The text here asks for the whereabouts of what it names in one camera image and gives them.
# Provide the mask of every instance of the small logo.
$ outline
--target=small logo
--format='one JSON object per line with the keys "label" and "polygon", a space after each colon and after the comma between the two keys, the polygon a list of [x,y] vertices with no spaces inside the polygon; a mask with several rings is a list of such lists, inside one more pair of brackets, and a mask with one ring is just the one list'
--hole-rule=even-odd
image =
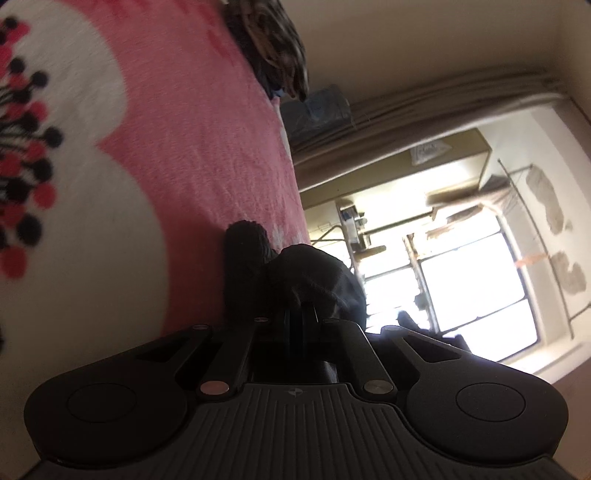
{"label": "small logo", "polygon": [[306,393],[301,388],[297,388],[297,387],[290,388],[287,392],[289,393],[289,395],[291,395],[294,398],[297,398],[300,395],[302,395],[303,393]]}

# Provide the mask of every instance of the curtain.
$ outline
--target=curtain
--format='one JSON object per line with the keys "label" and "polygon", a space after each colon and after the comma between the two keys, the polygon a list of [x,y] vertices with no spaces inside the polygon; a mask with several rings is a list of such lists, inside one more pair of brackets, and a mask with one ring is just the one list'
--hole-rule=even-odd
{"label": "curtain", "polygon": [[352,123],[292,145],[300,191],[422,143],[566,98],[540,67],[504,66],[448,77],[351,106]]}

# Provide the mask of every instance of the black fabric item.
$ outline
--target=black fabric item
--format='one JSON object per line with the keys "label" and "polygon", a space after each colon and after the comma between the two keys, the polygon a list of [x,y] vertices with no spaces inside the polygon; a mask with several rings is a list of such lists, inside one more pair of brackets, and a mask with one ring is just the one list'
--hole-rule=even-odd
{"label": "black fabric item", "polygon": [[407,328],[408,330],[420,333],[421,335],[427,336],[434,340],[439,340],[440,342],[454,346],[456,348],[459,348],[460,350],[470,352],[470,347],[468,347],[468,344],[466,343],[462,335],[456,335],[455,337],[448,338],[444,337],[440,333],[434,333],[431,330],[424,330],[416,324],[416,322],[412,319],[412,317],[408,314],[406,310],[401,310],[400,312],[398,312],[397,321],[401,327]]}
{"label": "black fabric item", "polygon": [[224,255],[224,305],[230,322],[269,317],[272,293],[263,266],[277,257],[266,230],[242,220],[226,230]]}
{"label": "black fabric item", "polygon": [[312,302],[319,319],[350,320],[365,330],[365,292],[341,260],[311,245],[292,245],[265,270],[275,298],[285,306]]}
{"label": "black fabric item", "polygon": [[280,255],[267,232],[241,221],[224,240],[224,302],[230,322],[268,317],[278,308],[312,302],[319,319],[340,318],[365,330],[366,302],[357,278],[337,258],[309,245],[292,245]]}
{"label": "black fabric item", "polygon": [[267,94],[269,100],[273,100],[276,97],[276,92],[281,90],[281,73],[269,65],[258,53],[255,44],[244,25],[242,19],[233,15],[226,8],[225,19],[226,26],[232,34],[236,45],[240,48],[244,58],[247,59],[251,65],[252,72],[254,73],[258,83],[261,84],[263,90]]}

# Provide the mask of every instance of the textured grip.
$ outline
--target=textured grip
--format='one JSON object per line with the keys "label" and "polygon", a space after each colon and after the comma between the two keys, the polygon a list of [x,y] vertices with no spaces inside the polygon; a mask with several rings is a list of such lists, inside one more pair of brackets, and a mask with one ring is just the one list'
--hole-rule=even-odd
{"label": "textured grip", "polygon": [[572,479],[550,458],[486,468],[436,453],[392,406],[344,384],[248,384],[201,405],[168,446],[130,465],[77,470],[41,462],[26,480],[550,480]]}

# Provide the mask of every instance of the wall stain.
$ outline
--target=wall stain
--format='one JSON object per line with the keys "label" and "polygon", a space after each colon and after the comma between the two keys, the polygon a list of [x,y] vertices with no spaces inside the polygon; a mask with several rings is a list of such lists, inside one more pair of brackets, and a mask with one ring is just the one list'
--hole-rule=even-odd
{"label": "wall stain", "polygon": [[587,279],[581,265],[575,262],[569,269],[570,260],[565,252],[555,253],[550,257],[550,261],[556,270],[558,283],[565,293],[576,295],[587,289]]}
{"label": "wall stain", "polygon": [[564,213],[558,203],[558,197],[556,196],[552,182],[543,170],[535,165],[530,168],[525,182],[538,202],[544,205],[546,209],[546,222],[548,222],[550,231],[554,235],[558,235],[562,232],[564,226]]}

